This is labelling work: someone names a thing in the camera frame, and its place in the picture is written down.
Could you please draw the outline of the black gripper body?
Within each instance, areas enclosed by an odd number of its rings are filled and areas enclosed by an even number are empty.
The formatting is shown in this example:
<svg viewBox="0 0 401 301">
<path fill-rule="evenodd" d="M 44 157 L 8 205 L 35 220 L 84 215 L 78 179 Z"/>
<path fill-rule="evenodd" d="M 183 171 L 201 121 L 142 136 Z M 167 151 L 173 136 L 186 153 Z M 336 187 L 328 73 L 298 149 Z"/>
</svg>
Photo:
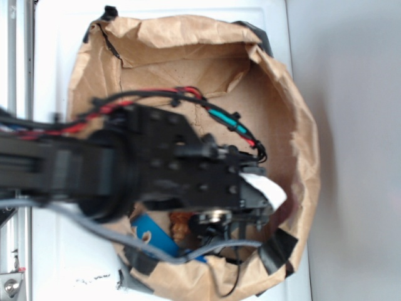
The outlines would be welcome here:
<svg viewBox="0 0 401 301">
<path fill-rule="evenodd" d="M 247 225 L 261 229 L 269 221 L 273 207 L 263 193 L 249 184 L 245 176 L 264 176 L 255 156 L 230 145 L 218 148 L 215 160 L 201 162 L 206 182 L 199 184 L 190 208 L 190 232 L 202 246 L 217 241 L 246 238 Z"/>
</svg>

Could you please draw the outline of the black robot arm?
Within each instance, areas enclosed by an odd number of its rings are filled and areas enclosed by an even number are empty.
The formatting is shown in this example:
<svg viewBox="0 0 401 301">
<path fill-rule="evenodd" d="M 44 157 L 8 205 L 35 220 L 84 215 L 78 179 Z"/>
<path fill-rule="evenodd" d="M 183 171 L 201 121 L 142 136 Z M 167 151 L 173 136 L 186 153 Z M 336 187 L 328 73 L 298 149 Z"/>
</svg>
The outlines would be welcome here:
<svg viewBox="0 0 401 301">
<path fill-rule="evenodd" d="M 1 113 L 1 207 L 75 203 L 74 219 L 100 235 L 100 223 L 135 203 L 149 211 L 193 213 L 190 227 L 227 235 L 232 224 L 263 227 L 274 212 L 256 156 L 199 136 L 181 114 L 129 104 L 107 113 L 86 139 L 84 125 L 43 124 Z"/>
</svg>

